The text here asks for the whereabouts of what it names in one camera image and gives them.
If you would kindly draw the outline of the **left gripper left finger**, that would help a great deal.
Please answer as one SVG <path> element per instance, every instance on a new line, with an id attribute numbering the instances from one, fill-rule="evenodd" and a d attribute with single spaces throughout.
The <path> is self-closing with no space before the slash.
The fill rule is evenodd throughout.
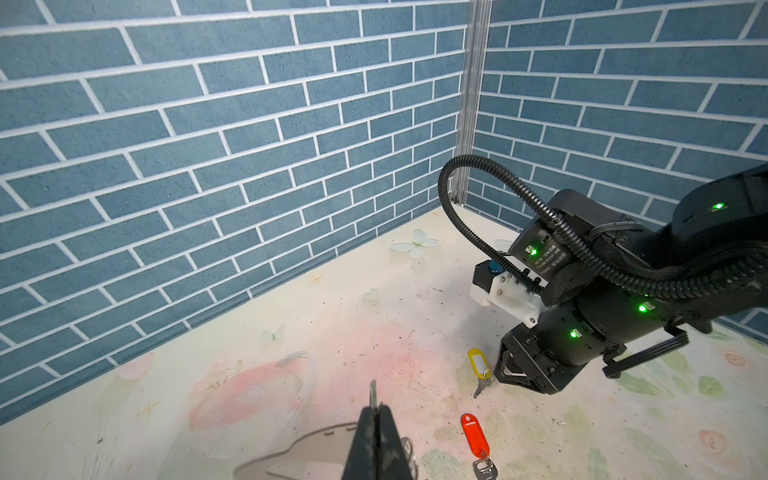
<path id="1" fill-rule="evenodd" d="M 356 425 L 342 480 L 377 478 L 377 408 L 365 407 Z"/>

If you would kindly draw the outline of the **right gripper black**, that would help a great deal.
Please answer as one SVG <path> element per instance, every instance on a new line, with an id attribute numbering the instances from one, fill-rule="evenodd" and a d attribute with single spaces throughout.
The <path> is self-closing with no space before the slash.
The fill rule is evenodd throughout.
<path id="1" fill-rule="evenodd" d="M 519 325 L 501 340 L 495 378 L 536 393 L 561 392 L 599 357 L 604 375 L 621 374 L 689 344 L 686 331 L 633 300 L 571 301 L 541 314 L 532 328 Z"/>

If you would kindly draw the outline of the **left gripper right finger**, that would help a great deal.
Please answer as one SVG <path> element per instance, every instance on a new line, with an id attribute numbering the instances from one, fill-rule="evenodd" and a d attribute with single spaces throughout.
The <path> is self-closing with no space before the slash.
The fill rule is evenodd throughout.
<path id="1" fill-rule="evenodd" d="M 376 478 L 411 480 L 412 455 L 406 451 L 391 409 L 381 404 L 376 409 Z"/>

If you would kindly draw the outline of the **key with yellow tag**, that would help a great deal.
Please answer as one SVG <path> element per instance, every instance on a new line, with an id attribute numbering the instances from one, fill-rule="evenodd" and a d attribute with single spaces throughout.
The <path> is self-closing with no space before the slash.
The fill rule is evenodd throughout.
<path id="1" fill-rule="evenodd" d="M 493 383 L 493 373 L 485 354 L 477 348 L 468 351 L 468 359 L 473 373 L 477 379 L 477 387 L 473 398 L 477 399 Z"/>

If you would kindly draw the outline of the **key with red tag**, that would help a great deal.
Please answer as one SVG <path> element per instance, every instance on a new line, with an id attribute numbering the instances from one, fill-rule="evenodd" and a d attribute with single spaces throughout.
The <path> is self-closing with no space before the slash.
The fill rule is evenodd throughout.
<path id="1" fill-rule="evenodd" d="M 490 445 L 480 425 L 472 414 L 461 415 L 460 423 L 470 451 L 475 456 L 473 472 L 479 480 L 497 480 L 498 469 L 490 458 Z"/>

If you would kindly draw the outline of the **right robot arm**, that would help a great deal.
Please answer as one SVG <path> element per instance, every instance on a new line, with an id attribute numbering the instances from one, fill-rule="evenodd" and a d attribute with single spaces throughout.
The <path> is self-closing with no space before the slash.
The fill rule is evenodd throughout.
<path id="1" fill-rule="evenodd" d="M 755 167 L 688 193 L 657 231 L 574 190 L 550 201 L 595 254 L 614 268 L 658 281 L 723 278 L 725 290 L 696 299 L 638 294 L 588 269 L 541 219 L 510 254 L 546 282 L 533 326 L 501 340 L 494 374 L 537 393 L 562 391 L 593 359 L 610 379 L 671 353 L 687 332 L 707 334 L 722 315 L 767 303 L 767 170 Z"/>

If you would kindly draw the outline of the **right corner aluminium post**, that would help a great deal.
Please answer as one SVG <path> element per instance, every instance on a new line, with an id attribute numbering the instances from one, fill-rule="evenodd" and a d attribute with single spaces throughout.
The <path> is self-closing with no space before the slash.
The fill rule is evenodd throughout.
<path id="1" fill-rule="evenodd" d="M 491 0 L 470 2 L 469 23 L 465 38 L 465 65 L 457 119 L 457 155 L 468 155 L 473 150 L 491 10 Z"/>

